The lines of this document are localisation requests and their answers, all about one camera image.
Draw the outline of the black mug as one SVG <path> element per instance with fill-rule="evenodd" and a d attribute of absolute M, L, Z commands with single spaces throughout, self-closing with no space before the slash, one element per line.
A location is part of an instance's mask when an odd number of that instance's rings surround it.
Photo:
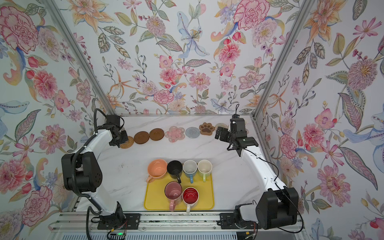
<path fill-rule="evenodd" d="M 181 176 L 183 173 L 183 165 L 180 161 L 173 160 L 167 165 L 167 172 L 172 179 L 177 180 L 179 184 L 182 183 Z"/>

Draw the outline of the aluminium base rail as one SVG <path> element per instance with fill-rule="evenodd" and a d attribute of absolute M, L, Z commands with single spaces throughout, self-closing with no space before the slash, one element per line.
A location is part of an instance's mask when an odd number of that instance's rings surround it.
<path fill-rule="evenodd" d="M 256 229 L 230 225 L 224 216 L 231 213 L 192 212 L 130 212 L 137 217 L 128 226 L 109 232 L 99 230 L 96 223 L 86 223 L 85 213 L 60 214 L 49 227 L 49 240 L 307 240 L 309 235 L 301 229 L 302 221 L 281 229 Z"/>

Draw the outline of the dusty pink mug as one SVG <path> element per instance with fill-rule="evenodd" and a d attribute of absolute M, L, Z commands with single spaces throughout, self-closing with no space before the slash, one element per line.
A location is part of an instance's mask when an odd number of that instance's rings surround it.
<path fill-rule="evenodd" d="M 169 182 L 165 187 L 165 196 L 169 201 L 169 210 L 173 212 L 182 200 L 182 186 L 178 182 Z"/>

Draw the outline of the brown wooden round coaster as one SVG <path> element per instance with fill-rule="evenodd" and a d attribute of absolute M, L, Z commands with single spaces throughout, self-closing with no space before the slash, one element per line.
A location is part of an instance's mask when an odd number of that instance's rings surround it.
<path fill-rule="evenodd" d="M 139 145 L 147 143 L 149 139 L 150 139 L 150 134 L 146 131 L 140 131 L 136 133 L 134 136 L 134 142 Z"/>

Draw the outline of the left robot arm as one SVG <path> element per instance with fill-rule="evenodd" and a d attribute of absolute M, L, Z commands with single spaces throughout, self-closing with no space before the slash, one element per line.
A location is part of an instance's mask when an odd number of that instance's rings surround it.
<path fill-rule="evenodd" d="M 92 205 L 90 212 L 99 218 L 99 223 L 108 228 L 117 228 L 127 222 L 121 204 L 108 194 L 102 185 L 103 173 L 98 158 L 106 146 L 120 147 L 128 141 L 124 120 L 118 115 L 105 115 L 106 122 L 98 126 L 88 140 L 71 154 L 62 157 L 64 187 Z"/>

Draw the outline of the white mug green handle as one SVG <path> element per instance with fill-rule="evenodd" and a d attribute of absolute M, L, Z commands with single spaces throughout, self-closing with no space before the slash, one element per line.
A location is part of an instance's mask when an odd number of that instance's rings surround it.
<path fill-rule="evenodd" d="M 213 170 L 213 165 L 208 160 L 201 160 L 198 162 L 198 174 L 205 183 L 208 177 L 211 175 Z"/>

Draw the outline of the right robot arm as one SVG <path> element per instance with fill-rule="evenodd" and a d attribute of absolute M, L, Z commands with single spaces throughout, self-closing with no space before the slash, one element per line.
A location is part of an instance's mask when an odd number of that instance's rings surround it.
<path fill-rule="evenodd" d="M 232 223 L 240 228 L 253 223 L 256 230 L 283 230 L 285 226 L 296 224 L 301 216 L 299 194 L 279 179 L 275 164 L 264 160 L 258 142 L 247 134 L 245 120 L 234 114 L 230 119 L 230 128 L 218 127 L 215 138 L 228 143 L 227 150 L 237 152 L 249 164 L 262 191 L 255 203 L 235 207 Z"/>

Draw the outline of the red interior white mug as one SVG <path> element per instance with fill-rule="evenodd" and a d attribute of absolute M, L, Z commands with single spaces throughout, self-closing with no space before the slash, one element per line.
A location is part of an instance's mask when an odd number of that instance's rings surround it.
<path fill-rule="evenodd" d="M 199 192 L 193 187 L 188 187 L 183 191 L 182 199 L 186 205 L 186 213 L 189 214 L 199 200 Z"/>

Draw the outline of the brown paw coaster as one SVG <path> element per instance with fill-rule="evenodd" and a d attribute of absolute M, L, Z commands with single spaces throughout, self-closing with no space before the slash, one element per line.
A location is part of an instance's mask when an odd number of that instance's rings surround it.
<path fill-rule="evenodd" d="M 215 132 L 215 129 L 211 123 L 206 122 L 199 126 L 200 134 L 204 136 L 211 136 Z"/>

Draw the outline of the pink flower coaster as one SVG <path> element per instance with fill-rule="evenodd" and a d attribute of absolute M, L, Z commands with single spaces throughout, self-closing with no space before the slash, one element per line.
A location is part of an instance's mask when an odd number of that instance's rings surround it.
<path fill-rule="evenodd" d="M 185 129 L 172 126 L 165 132 L 165 137 L 168 138 L 171 143 L 181 141 L 185 138 Z"/>

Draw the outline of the woven rattan round coaster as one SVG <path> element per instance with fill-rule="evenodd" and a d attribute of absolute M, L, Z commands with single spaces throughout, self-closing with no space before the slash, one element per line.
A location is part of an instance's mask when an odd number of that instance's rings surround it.
<path fill-rule="evenodd" d="M 128 148 L 132 147 L 134 143 L 135 143 L 134 138 L 131 136 L 128 136 L 128 140 L 126 142 L 120 144 L 120 148 L 121 149 L 128 149 Z"/>

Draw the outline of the dark brown round coaster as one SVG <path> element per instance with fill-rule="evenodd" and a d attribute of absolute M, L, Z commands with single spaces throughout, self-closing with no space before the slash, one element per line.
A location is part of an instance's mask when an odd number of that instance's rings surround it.
<path fill-rule="evenodd" d="M 149 136 L 152 141 L 159 141 L 163 139 L 165 132 L 160 128 L 155 128 L 150 131 Z"/>

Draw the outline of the patterned round white coaster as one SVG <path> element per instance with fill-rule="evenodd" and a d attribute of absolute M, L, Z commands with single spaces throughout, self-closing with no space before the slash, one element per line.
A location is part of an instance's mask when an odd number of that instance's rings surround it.
<path fill-rule="evenodd" d="M 218 123 L 218 124 L 215 125 L 215 128 L 216 128 L 216 130 L 217 130 L 218 128 L 228 129 L 229 126 L 226 125 L 226 124 L 224 124 L 224 123 Z"/>

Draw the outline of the grey round coaster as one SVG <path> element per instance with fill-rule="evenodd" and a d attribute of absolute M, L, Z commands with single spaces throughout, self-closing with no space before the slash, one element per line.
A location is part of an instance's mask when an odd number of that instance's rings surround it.
<path fill-rule="evenodd" d="M 190 139 L 196 139 L 200 136 L 200 130 L 196 127 L 189 127 L 186 129 L 185 134 Z"/>

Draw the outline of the orange mug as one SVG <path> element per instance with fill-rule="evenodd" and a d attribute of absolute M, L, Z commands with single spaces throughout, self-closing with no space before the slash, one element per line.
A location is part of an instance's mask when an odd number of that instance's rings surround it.
<path fill-rule="evenodd" d="M 156 159 L 152 161 L 147 168 L 148 178 L 146 183 L 151 183 L 155 180 L 162 179 L 167 173 L 168 163 L 163 159 Z"/>

